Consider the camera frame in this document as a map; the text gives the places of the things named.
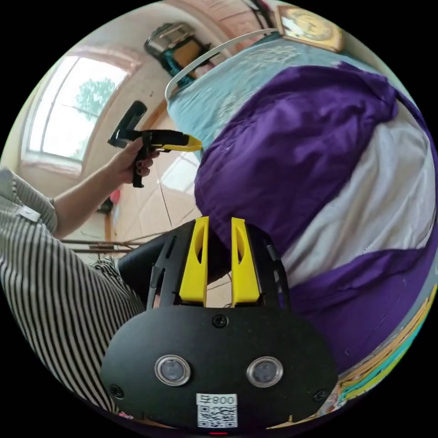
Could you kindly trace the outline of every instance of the qr code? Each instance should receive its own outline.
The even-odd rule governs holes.
[[[199,406],[198,427],[236,428],[237,406]]]

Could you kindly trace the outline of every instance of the purple cloth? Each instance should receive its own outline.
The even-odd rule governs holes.
[[[232,118],[205,152],[196,203],[230,247],[230,219],[257,225],[281,254],[351,177],[374,128],[401,101],[383,76],[350,65],[283,70]],[[327,339],[339,373],[371,353],[414,304],[438,245],[357,257],[290,290],[292,308]]]

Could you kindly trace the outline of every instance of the tile floor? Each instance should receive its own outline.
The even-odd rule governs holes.
[[[154,129],[177,129],[165,114]],[[161,154],[143,178],[144,188],[125,185],[113,212],[112,239],[148,241],[155,233],[164,233],[200,216],[193,196],[198,161],[192,153]],[[228,276],[208,287],[208,307],[223,307],[231,302]]]

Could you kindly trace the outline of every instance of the bed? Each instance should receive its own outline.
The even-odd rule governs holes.
[[[243,39],[265,33],[270,35],[171,96],[178,81],[204,59]],[[333,66],[340,62],[377,73],[373,67],[346,53],[336,54],[284,40],[277,29],[251,32],[216,47],[183,69],[166,89],[167,111],[179,129],[190,132],[203,142],[205,151],[243,103],[284,68],[300,65]]]
[[[339,383],[318,417],[377,385],[428,314],[438,157],[399,84],[346,53],[269,32],[172,93],[201,57],[166,100],[178,128],[203,142],[201,213],[228,246],[231,217],[271,236],[293,310],[332,348]]]

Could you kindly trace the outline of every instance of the black leggings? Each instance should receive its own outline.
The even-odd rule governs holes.
[[[168,233],[161,234],[135,248],[119,260],[119,271],[123,281],[137,293],[143,303],[147,302],[152,267],[157,261],[167,238]],[[208,266],[209,284],[231,271],[230,252],[211,229],[209,231]]]

